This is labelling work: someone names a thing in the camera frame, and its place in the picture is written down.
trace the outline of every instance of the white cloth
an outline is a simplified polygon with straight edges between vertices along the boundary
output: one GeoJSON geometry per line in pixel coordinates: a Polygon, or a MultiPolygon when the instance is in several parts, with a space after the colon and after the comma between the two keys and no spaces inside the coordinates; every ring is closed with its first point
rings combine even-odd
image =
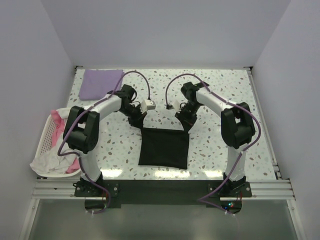
{"type": "MultiPolygon", "coordinates": [[[[73,164],[76,155],[69,154],[66,156],[58,156],[58,149],[63,141],[63,134],[59,137],[56,142],[56,146],[51,148],[39,157],[36,157],[30,167],[36,173],[39,174],[65,174],[68,168],[73,164]]],[[[61,153],[67,153],[73,151],[68,147],[68,144],[64,144],[61,153]]]]}

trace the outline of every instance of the black cloth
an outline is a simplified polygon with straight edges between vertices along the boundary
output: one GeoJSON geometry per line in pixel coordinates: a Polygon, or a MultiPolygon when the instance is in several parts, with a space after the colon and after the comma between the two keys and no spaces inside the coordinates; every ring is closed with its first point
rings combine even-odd
{"type": "Polygon", "coordinates": [[[139,165],[188,168],[189,133],[182,130],[141,128],[139,165]]]}

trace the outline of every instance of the metal frame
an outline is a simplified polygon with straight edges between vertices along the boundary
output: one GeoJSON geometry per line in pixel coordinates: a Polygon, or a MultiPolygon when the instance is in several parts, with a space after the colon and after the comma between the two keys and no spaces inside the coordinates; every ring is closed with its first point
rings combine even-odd
{"type": "MultiPolygon", "coordinates": [[[[270,136],[266,126],[265,118],[261,109],[260,101],[257,95],[256,87],[253,81],[253,76],[250,68],[244,68],[247,70],[247,74],[252,87],[253,95],[257,103],[257,110],[261,119],[262,128],[266,136],[267,145],[272,155],[272,165],[277,180],[249,180],[251,186],[252,197],[243,198],[244,200],[286,200],[292,218],[293,226],[296,235],[299,240],[306,240],[306,234],[303,229],[302,222],[300,220],[295,195],[291,186],[290,180],[282,180],[279,166],[273,151],[270,136]]],[[[73,183],[79,180],[78,177],[71,177],[68,179],[51,178],[51,179],[38,179],[36,181],[31,202],[24,220],[24,224],[20,233],[20,240],[28,240],[34,224],[36,213],[39,207],[40,200],[43,199],[59,199],[59,200],[101,200],[100,197],[74,197],[75,188],[73,183]]],[[[223,197],[221,200],[235,200],[232,197],[223,197]]]]}

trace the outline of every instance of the table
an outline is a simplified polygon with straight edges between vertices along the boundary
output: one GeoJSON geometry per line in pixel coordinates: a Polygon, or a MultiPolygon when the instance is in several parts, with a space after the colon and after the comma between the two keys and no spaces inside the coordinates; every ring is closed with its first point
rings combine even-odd
{"type": "MultiPolygon", "coordinates": [[[[156,109],[150,110],[144,119],[146,128],[182,130],[181,123],[174,117],[175,110],[167,110],[165,88],[169,81],[182,73],[196,74],[210,84],[210,89],[229,100],[249,104],[251,112],[258,118],[257,103],[254,98],[247,71],[228,69],[138,69],[148,79],[151,99],[156,109]]],[[[86,106],[95,101],[79,100],[79,90],[85,70],[78,69],[67,103],[68,107],[86,106]]],[[[186,82],[197,83],[191,76],[181,77],[171,84],[168,91],[169,102],[177,99],[186,102],[180,92],[186,82]]],[[[141,76],[131,73],[124,77],[122,84],[131,85],[138,93],[137,101],[148,97],[146,83],[141,76]]],[[[221,137],[221,119],[203,106],[197,112],[198,120],[190,130],[188,169],[162,166],[139,166],[141,149],[140,129],[131,127],[127,117],[120,112],[107,116],[100,122],[99,142],[94,151],[104,179],[118,180],[220,180],[227,166],[227,147],[221,137]]],[[[246,155],[245,173],[247,180],[275,180],[273,158],[269,151],[266,135],[262,132],[259,142],[246,155]]]]}

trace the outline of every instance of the folded garment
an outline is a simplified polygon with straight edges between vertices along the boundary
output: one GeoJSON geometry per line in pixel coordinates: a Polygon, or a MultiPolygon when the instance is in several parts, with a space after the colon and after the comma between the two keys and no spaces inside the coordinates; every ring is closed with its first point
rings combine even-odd
{"type": "Polygon", "coordinates": [[[84,71],[79,91],[80,100],[100,100],[115,89],[117,82],[124,74],[123,70],[90,70],[84,71]]]}
{"type": "MultiPolygon", "coordinates": [[[[70,108],[60,108],[51,111],[51,117],[56,125],[52,133],[52,148],[36,157],[30,167],[37,173],[42,174],[70,174],[80,168],[78,158],[74,154],[67,156],[58,156],[58,149],[63,141],[63,132],[65,130],[65,120],[68,118],[70,108]]],[[[65,144],[62,153],[71,152],[72,150],[65,144]]]]}

